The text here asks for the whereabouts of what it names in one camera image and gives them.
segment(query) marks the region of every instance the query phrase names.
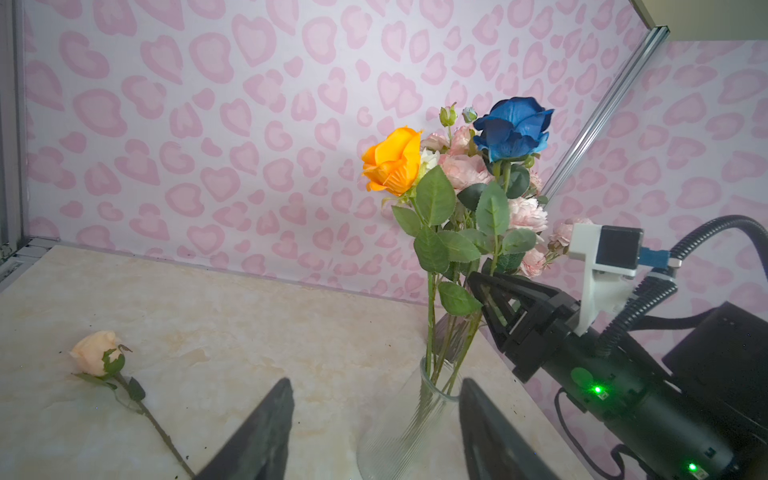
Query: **pink flower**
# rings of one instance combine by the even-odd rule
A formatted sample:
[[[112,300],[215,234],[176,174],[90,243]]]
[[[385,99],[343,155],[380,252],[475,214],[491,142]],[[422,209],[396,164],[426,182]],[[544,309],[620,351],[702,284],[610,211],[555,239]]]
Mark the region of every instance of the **pink flower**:
[[[437,152],[439,152],[443,147],[447,148],[448,146],[448,139],[438,133],[431,134],[422,141],[422,148],[430,148]]]
[[[531,186],[536,190],[537,195],[541,193],[541,189],[544,187],[544,181],[535,172],[531,172]]]
[[[455,190],[464,190],[474,184],[490,184],[493,175],[485,168],[480,155],[442,155],[438,165],[442,167],[446,177]]]
[[[469,141],[472,139],[472,129],[466,125],[456,129],[451,142],[451,155],[466,155],[469,151]]]
[[[541,271],[544,269],[544,265],[547,263],[547,257],[534,249],[525,252],[523,261],[520,263],[520,271],[528,278],[541,275]]]
[[[535,198],[515,198],[509,201],[509,228],[527,228],[536,233],[547,228],[547,212]]]
[[[576,223],[593,225],[592,220],[588,218],[569,218],[554,229],[554,233],[549,236],[549,241],[558,242],[561,246],[567,247],[571,244],[571,236],[574,234],[574,224]]]

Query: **orange rose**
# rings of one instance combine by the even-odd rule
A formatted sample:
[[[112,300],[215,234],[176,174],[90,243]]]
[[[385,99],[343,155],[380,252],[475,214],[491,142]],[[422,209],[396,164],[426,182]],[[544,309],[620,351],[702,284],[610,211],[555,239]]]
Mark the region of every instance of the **orange rose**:
[[[362,156],[362,174],[371,180],[368,191],[387,190],[397,197],[408,191],[419,176],[421,135],[412,128],[398,128],[368,149]]]

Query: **metal extrusion bar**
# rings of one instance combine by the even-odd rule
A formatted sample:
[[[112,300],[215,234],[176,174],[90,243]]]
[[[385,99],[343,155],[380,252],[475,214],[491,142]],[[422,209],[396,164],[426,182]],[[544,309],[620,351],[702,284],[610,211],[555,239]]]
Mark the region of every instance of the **metal extrusion bar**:
[[[546,185],[541,191],[542,195],[550,199],[560,190],[560,187],[573,173],[576,166],[589,150],[589,147],[597,139],[605,124],[616,111],[619,104],[624,100],[624,96],[631,88],[635,79],[645,67],[646,63],[653,57],[654,52],[664,43],[669,35],[669,28],[654,27],[646,35],[640,45],[637,46],[634,53],[624,64],[614,83],[608,89],[607,94],[595,108],[594,113],[587,121],[584,128],[579,132],[578,137],[571,145],[571,148],[565,152],[562,160],[554,169],[552,176],[549,177]]]
[[[22,2],[0,2],[0,245],[25,241],[25,118]]]

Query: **marble table surface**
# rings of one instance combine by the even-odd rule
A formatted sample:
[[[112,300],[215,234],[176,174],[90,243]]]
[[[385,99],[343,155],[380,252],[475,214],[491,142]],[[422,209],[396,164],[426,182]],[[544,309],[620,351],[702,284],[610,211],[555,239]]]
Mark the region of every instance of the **marble table surface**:
[[[0,478],[186,478],[149,421],[70,375],[100,329],[199,472],[277,380],[296,408],[286,479],[359,479],[356,441],[423,355],[426,309],[56,246],[0,294]],[[590,475],[478,336],[465,366],[563,480]],[[458,413],[414,478],[467,478]]]

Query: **blue connector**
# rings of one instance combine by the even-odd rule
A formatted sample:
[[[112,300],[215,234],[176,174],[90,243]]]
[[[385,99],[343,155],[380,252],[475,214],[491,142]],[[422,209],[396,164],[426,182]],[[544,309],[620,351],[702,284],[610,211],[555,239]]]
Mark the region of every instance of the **blue connector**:
[[[637,259],[639,265],[667,268],[670,261],[669,250],[651,250],[647,247],[640,248],[640,258]]]

